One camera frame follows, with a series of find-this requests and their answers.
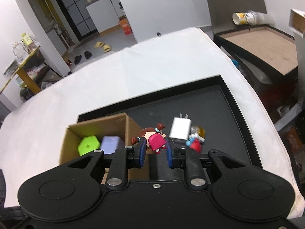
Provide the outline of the orange carton box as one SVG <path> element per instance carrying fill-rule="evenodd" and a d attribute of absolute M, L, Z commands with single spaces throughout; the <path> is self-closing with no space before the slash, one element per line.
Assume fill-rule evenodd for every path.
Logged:
<path fill-rule="evenodd" d="M 132 29 L 131 29 L 131 27 L 129 25 L 129 22 L 128 22 L 127 18 L 119 20 L 119 25 L 123 29 L 123 32 L 125 33 L 125 35 L 132 34 Z"/>

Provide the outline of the black slipper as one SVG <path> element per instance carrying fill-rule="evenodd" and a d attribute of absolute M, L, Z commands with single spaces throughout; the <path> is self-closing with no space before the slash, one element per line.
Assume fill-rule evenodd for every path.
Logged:
<path fill-rule="evenodd" d="M 90 51 L 85 51 L 85 52 L 84 52 L 84 56 L 85 56 L 85 58 L 88 60 L 89 58 L 92 57 L 92 53 L 91 53 Z"/>
<path fill-rule="evenodd" d="M 79 64 L 80 61 L 81 61 L 81 59 L 82 59 L 82 56 L 81 56 L 81 55 L 77 55 L 77 56 L 75 57 L 74 64 L 75 64 L 75 65 Z"/>

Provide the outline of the black framed cork board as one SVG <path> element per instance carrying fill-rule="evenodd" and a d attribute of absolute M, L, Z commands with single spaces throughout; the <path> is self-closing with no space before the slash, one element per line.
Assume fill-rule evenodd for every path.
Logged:
<path fill-rule="evenodd" d="M 298 79 L 295 40 L 282 31 L 268 25 L 242 27 L 214 34 L 213 40 L 242 65 L 251 63 L 272 82 Z"/>

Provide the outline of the stacked paper cups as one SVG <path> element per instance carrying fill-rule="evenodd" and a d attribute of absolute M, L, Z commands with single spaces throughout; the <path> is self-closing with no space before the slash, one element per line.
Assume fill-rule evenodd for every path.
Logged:
<path fill-rule="evenodd" d="M 261 12 L 236 12 L 232 14 L 232 20 L 236 25 L 265 25 L 274 24 L 275 20 L 271 15 Z"/>

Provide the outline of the green hexagonal box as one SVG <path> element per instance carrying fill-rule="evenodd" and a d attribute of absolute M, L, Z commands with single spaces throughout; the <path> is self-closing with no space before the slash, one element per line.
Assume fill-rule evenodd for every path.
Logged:
<path fill-rule="evenodd" d="M 96 136 L 87 136 L 84 137 L 80 144 L 78 145 L 78 153 L 80 156 L 87 154 L 93 150 L 100 148 L 100 142 L 96 138 Z"/>

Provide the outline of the lavender box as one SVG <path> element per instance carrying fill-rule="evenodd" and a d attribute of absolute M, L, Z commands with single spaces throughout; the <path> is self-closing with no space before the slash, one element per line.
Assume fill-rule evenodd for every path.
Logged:
<path fill-rule="evenodd" d="M 100 150 L 103 150 L 105 155 L 114 154 L 115 150 L 124 148 L 125 143 L 119 136 L 104 136 Z"/>

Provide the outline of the brown cardboard box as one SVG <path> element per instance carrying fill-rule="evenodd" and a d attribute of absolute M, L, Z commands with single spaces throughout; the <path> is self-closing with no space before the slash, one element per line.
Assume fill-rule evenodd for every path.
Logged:
<path fill-rule="evenodd" d="M 62 150 L 60 153 L 59 164 L 66 164 L 80 157 L 78 145 L 81 140 L 87 136 L 95 136 L 99 142 L 102 142 L 105 136 L 118 136 L 124 146 L 131 145 L 131 137 L 137 136 L 142 128 L 126 113 L 106 116 L 98 119 L 88 120 L 77 124 L 69 125 L 66 129 Z M 106 152 L 104 150 L 103 167 L 94 168 L 98 177 L 97 183 L 105 184 L 109 172 L 110 163 L 106 163 Z M 94 180 L 90 173 L 83 172 L 84 169 L 68 168 L 65 169 L 67 174 L 65 178 L 74 182 L 74 179 L 87 184 L 87 180 Z M 127 171 L 128 180 L 149 180 L 149 161 L 146 156 L 144 166 L 141 169 L 132 168 Z"/>

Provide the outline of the black slipper right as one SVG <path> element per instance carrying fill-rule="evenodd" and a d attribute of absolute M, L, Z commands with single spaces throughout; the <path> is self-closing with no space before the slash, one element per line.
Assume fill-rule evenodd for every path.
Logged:
<path fill-rule="evenodd" d="M 84 56 L 85 56 L 85 58 L 88 60 L 89 58 L 92 57 L 92 53 L 91 53 L 90 51 L 85 51 L 85 52 L 84 52 Z"/>

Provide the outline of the yellow slipper right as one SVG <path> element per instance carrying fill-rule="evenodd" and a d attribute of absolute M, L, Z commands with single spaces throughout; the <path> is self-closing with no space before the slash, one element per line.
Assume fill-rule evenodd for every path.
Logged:
<path fill-rule="evenodd" d="M 103 45 L 103 52 L 107 53 L 107 52 L 110 52 L 111 51 L 111 46 L 108 45 L 108 44 L 104 44 Z"/>

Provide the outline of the yellow slipper left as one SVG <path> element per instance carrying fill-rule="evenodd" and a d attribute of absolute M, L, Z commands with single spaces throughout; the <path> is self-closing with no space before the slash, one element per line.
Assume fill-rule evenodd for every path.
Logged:
<path fill-rule="evenodd" d="M 104 45 L 105 45 L 104 42 L 98 41 L 98 42 L 96 42 L 96 44 L 94 45 L 94 48 L 95 48 L 95 49 L 97 49 L 97 48 L 102 48 Z"/>

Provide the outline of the white cabinet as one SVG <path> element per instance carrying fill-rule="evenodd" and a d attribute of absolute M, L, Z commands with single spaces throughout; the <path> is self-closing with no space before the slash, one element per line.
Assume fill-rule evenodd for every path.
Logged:
<path fill-rule="evenodd" d="M 121 30 L 119 19 L 123 16 L 120 0 L 94 0 L 86 9 L 100 36 Z"/>

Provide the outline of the amber perfume bottle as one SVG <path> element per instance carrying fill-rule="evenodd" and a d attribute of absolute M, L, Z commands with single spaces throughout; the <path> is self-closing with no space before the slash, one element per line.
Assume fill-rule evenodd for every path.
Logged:
<path fill-rule="evenodd" d="M 190 129 L 191 136 L 197 138 L 201 142 L 205 142 L 206 131 L 199 125 L 193 125 Z"/>

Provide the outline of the black shallow tray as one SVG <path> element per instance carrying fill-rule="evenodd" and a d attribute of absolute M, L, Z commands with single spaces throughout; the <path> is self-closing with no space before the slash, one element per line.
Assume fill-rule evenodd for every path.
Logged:
<path fill-rule="evenodd" d="M 173 119 L 188 115 L 206 131 L 203 152 L 218 149 L 232 157 L 262 167 L 247 123 L 221 76 L 177 85 L 82 113 L 78 122 L 127 113 L 140 127 L 165 125 L 170 133 Z"/>

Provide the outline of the brown-haired pink doll figure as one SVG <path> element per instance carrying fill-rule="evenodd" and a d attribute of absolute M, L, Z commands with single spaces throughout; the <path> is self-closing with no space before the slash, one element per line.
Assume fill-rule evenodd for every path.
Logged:
<path fill-rule="evenodd" d="M 162 133 L 165 125 L 158 123 L 156 127 L 148 127 L 141 130 L 136 137 L 131 137 L 131 144 L 134 145 L 140 141 L 141 138 L 146 139 L 146 146 L 156 154 L 159 154 L 162 149 L 166 149 L 166 135 Z"/>

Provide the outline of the black slipper left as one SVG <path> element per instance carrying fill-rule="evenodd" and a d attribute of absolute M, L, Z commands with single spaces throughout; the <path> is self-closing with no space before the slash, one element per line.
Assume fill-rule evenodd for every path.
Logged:
<path fill-rule="evenodd" d="M 79 64 L 80 61 L 81 61 L 81 59 L 82 59 L 82 56 L 81 56 L 81 55 L 77 55 L 77 56 L 75 57 L 74 64 L 75 64 L 75 65 Z"/>

